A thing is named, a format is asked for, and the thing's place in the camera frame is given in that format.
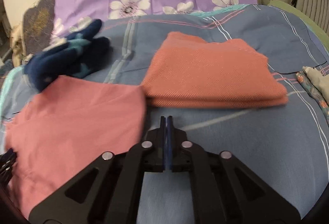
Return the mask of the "green blanket edge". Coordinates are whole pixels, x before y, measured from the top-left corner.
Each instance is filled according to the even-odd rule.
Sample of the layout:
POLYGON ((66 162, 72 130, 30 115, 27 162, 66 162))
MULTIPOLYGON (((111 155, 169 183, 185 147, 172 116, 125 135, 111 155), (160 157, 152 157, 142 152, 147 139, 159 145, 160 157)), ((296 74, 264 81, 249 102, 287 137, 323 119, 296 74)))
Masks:
POLYGON ((300 10, 280 0, 270 0, 267 6, 279 8, 283 11, 286 11, 299 17, 311 29, 311 31, 314 32, 314 34, 322 42, 324 47, 328 49, 328 35, 311 18, 302 13, 300 10))

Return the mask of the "folded white floral cloth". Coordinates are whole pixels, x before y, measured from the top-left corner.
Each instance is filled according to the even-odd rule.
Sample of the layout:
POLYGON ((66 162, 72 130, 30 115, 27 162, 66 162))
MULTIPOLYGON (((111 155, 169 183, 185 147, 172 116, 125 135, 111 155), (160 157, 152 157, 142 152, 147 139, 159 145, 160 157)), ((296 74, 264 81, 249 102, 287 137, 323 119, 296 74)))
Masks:
POLYGON ((295 77, 308 95, 317 102, 328 122, 328 75, 324 76, 312 67, 303 67, 295 77))

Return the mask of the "beige clothes pile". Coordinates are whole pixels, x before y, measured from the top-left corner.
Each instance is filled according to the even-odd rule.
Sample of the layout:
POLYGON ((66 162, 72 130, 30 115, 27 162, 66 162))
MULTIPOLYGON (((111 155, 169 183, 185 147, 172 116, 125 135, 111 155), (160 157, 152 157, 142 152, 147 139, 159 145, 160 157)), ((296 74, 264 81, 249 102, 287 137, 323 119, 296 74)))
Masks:
POLYGON ((19 67, 26 56, 26 47, 23 40, 23 24, 18 23, 11 30, 10 47, 12 49, 12 62, 14 67, 19 67))

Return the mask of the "navy star fleece garment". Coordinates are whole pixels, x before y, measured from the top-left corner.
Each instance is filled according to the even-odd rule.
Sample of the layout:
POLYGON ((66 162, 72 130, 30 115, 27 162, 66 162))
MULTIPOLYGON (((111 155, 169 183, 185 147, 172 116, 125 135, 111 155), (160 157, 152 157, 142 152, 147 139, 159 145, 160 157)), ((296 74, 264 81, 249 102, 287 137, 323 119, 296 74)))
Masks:
POLYGON ((24 74, 38 92, 59 76, 85 78, 103 69, 112 47, 107 37, 97 37, 103 22, 94 19, 87 27, 64 37, 64 42, 35 54, 24 66, 24 74))

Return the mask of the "blue striped bed sheet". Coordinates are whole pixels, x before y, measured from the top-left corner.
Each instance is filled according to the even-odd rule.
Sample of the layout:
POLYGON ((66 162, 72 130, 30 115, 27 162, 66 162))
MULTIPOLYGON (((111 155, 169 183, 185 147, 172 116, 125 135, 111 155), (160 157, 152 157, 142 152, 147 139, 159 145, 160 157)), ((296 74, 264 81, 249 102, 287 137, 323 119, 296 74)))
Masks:
MULTIPOLYGON (((303 21, 276 8, 248 5, 226 13, 102 22, 96 36, 109 38, 113 51, 103 69, 83 80, 142 88, 156 51, 169 33, 180 32, 209 43, 242 39, 268 58, 270 73, 287 90, 288 102, 281 106, 176 108, 152 106, 142 88, 146 113, 139 142, 160 126, 161 117, 166 135, 164 171, 144 174, 135 223, 195 223, 189 174, 172 172, 168 165, 168 117, 207 152, 230 151, 298 210, 299 223, 328 223, 328 122, 295 77, 303 67, 328 75, 328 56, 303 21)), ((41 93, 29 83, 24 66, 8 74, 1 90, 1 154, 9 150, 7 124, 41 93)), ((12 178, 1 185, 1 223, 30 223, 14 202, 12 178)))

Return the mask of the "pink long-sleeve shirt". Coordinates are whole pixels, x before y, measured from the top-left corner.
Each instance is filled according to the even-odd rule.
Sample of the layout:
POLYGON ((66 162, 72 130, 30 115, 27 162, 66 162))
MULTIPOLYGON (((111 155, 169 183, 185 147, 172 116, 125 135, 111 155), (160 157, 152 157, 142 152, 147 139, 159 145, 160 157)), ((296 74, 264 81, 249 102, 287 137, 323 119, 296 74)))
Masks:
POLYGON ((5 147, 17 153, 11 182, 24 217, 103 152, 139 142, 146 101, 140 86, 60 76, 6 126, 5 147))

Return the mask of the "folded salmon cloth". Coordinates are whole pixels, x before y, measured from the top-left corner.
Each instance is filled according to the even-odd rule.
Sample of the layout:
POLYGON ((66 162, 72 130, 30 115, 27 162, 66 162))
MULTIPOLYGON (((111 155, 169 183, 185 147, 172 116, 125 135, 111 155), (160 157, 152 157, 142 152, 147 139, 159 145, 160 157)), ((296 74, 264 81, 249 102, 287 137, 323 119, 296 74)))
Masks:
POLYGON ((180 32, 168 34, 141 86, 154 107, 263 108, 288 102, 268 58, 242 39, 209 43, 180 32))

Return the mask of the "dark gold-tree pillow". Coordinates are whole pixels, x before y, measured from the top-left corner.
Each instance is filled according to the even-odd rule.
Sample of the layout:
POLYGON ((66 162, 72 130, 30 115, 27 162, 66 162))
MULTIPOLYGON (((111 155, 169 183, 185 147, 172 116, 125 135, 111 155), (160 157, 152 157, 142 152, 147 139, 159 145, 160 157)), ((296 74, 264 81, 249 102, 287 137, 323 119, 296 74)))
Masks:
POLYGON ((50 45, 55 0, 38 0, 23 15, 23 36, 26 55, 35 54, 50 45))

